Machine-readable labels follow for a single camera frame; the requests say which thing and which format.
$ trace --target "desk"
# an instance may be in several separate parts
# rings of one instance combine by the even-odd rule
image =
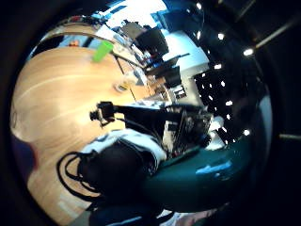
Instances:
[[[93,138],[124,127],[123,122],[114,122],[102,129],[97,121],[91,121],[89,111],[95,109],[95,104],[101,100],[115,105],[134,101],[130,91],[119,93],[112,86],[122,76],[113,56],[95,63],[91,61],[94,52],[62,47],[34,56],[20,72],[13,94],[16,121],[11,132],[31,145],[38,160],[28,189],[60,225],[77,218],[88,202],[73,197],[59,183],[55,163],[64,153],[79,151]],[[76,184],[70,185],[84,191]]]

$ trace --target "black backpack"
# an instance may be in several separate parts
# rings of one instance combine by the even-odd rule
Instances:
[[[156,226],[172,218],[174,213],[158,218],[163,212],[162,206],[151,204],[151,202],[141,198],[139,195],[133,196],[132,193],[126,199],[122,196],[106,197],[100,195],[100,190],[91,187],[93,182],[87,178],[84,168],[88,167],[91,160],[98,153],[93,151],[91,153],[78,153],[71,152],[62,156],[56,164],[56,172],[60,183],[74,196],[86,201],[91,202],[90,207],[87,209],[91,212],[89,217],[90,226],[104,226],[104,225],[124,225],[124,226]],[[79,158],[77,165],[76,175],[68,171],[69,165]],[[98,194],[98,196],[87,196],[81,194],[74,189],[70,188],[64,181],[61,173],[61,165],[66,160],[64,172],[67,177],[73,181],[79,182],[86,190]],[[141,170],[136,174],[135,181],[143,180],[150,175],[147,165],[143,165]],[[131,190],[131,186],[124,187],[125,190]],[[123,194],[130,194],[130,192],[123,191]]]

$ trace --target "green object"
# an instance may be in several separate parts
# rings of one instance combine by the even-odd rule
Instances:
[[[250,163],[247,138],[215,151],[196,147],[161,164],[144,181],[142,192],[167,210],[193,213],[213,209],[233,198]]]
[[[103,40],[102,43],[98,46],[94,56],[93,61],[99,62],[101,61],[105,55],[110,53],[113,50],[113,44],[110,41]]]

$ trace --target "ceiling light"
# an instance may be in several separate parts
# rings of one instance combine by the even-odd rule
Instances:
[[[222,65],[221,65],[221,64],[215,64],[215,65],[214,65],[214,68],[215,68],[216,70],[221,69],[221,68],[222,68]]]
[[[200,31],[198,31],[197,33],[197,39],[199,40],[199,38],[200,38]]]
[[[225,38],[225,35],[223,33],[218,33],[217,37],[219,40],[223,40]]]
[[[233,105],[233,102],[232,101],[228,101],[228,102],[226,102],[226,105]]]
[[[244,130],[244,135],[245,135],[245,136],[250,135],[250,131],[249,131],[249,130]]]
[[[253,53],[254,53],[253,49],[246,49],[246,50],[244,50],[244,55],[246,57],[252,55]]]
[[[201,4],[200,3],[197,3],[197,8],[201,9]]]

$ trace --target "black cable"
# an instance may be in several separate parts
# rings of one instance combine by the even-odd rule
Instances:
[[[57,177],[58,177],[58,180],[59,182],[73,195],[73,196],[76,196],[84,201],[87,201],[87,202],[94,202],[96,200],[98,200],[100,197],[92,197],[92,196],[86,196],[86,195],[83,195],[73,189],[71,189],[67,183],[64,181],[63,177],[62,177],[62,174],[60,172],[60,166],[62,164],[62,162],[65,160],[66,157],[70,156],[70,155],[76,155],[76,157],[79,157],[79,153],[78,152],[71,152],[71,153],[66,153],[64,156],[62,156],[56,163],[56,173],[57,173]]]

